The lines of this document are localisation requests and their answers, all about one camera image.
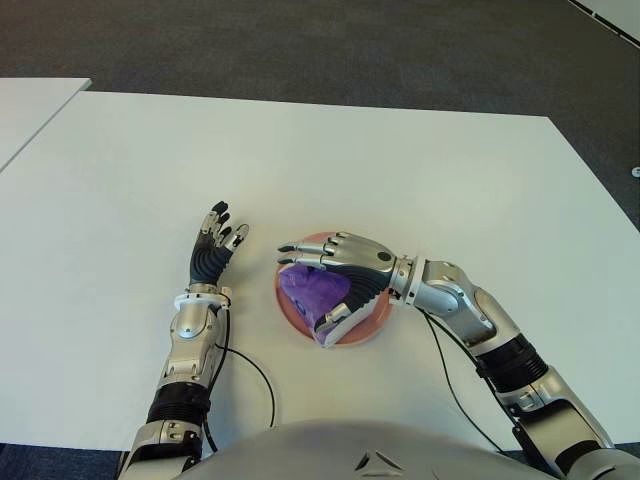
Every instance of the gray carpet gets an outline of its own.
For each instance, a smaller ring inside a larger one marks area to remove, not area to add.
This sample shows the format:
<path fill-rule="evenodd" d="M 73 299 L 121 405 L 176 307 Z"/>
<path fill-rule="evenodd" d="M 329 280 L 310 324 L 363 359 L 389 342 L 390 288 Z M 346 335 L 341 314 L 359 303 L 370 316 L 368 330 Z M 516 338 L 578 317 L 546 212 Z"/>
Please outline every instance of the gray carpet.
<path fill-rule="evenodd" d="M 0 76 L 545 115 L 640 227 L 640 53 L 565 0 L 0 0 Z M 8 445 L 0 477 L 107 479 L 115 458 Z"/>

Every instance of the silver metal joint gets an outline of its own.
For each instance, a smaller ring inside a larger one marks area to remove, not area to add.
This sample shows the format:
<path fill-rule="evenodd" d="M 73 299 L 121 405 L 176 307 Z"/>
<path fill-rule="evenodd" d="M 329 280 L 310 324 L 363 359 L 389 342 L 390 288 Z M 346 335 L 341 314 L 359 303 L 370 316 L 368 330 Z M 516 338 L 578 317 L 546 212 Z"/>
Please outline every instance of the silver metal joint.
<path fill-rule="evenodd" d="M 325 330 L 335 327 L 338 323 L 342 321 L 343 318 L 351 315 L 351 310 L 344 303 L 337 305 L 331 312 L 327 313 L 324 316 L 324 322 L 319 323 L 317 327 L 315 327 L 316 333 L 322 333 Z"/>
<path fill-rule="evenodd" d="M 174 382 L 208 387 L 213 376 L 214 345 L 231 306 L 231 289 L 196 283 L 175 299 L 178 313 L 169 333 L 171 351 L 158 388 Z"/>
<path fill-rule="evenodd" d="M 549 366 L 547 373 L 529 385 L 512 392 L 496 392 L 496 396 L 505 407 L 514 409 L 513 413 L 533 412 L 555 401 L 564 400 L 571 404 L 573 409 L 583 418 L 603 447 L 612 448 L 614 446 L 604 428 L 571 390 L 558 371 L 551 366 Z"/>

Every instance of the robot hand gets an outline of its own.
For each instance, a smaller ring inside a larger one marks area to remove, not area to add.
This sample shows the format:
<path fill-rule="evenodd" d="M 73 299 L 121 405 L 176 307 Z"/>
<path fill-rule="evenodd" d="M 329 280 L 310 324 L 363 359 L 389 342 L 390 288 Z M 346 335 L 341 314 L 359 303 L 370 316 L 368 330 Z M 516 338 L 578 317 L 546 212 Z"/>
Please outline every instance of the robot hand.
<path fill-rule="evenodd" d="M 225 202 L 218 202 L 202 222 L 191 255 L 191 284 L 217 285 L 233 252 L 249 233 L 246 224 L 235 231 L 231 227 L 221 231 L 230 218 L 227 208 L 229 206 Z"/>
<path fill-rule="evenodd" d="M 388 288 L 396 265 L 396 256 L 387 247 L 347 232 L 338 232 L 325 243 L 290 242 L 278 250 L 285 252 L 278 263 L 306 265 L 351 280 L 347 295 L 316 322 L 316 332 L 336 325 Z"/>

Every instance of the purple fabric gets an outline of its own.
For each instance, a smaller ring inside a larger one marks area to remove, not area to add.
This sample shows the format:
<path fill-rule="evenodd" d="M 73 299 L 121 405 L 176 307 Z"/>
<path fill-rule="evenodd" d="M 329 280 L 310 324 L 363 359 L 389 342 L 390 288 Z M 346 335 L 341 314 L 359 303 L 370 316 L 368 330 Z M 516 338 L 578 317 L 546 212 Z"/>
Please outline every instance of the purple fabric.
<path fill-rule="evenodd" d="M 315 335 L 313 326 L 342 300 L 351 281 L 337 273 L 294 265 L 280 271 L 280 288 L 293 303 L 316 341 L 324 344 L 329 332 Z"/>

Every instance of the black rubber segment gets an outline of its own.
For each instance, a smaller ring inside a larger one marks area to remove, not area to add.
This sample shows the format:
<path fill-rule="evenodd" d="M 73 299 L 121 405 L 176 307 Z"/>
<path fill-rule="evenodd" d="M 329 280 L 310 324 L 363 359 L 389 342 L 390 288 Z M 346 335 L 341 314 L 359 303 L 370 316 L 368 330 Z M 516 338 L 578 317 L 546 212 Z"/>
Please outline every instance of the black rubber segment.
<path fill-rule="evenodd" d="M 478 374 L 491 380 L 498 392 L 511 392 L 524 387 L 549 370 L 522 334 L 476 358 Z"/>
<path fill-rule="evenodd" d="M 182 420 L 202 425 L 211 408 L 209 392 L 197 383 L 176 382 L 163 386 L 156 392 L 147 423 L 156 420 Z"/>

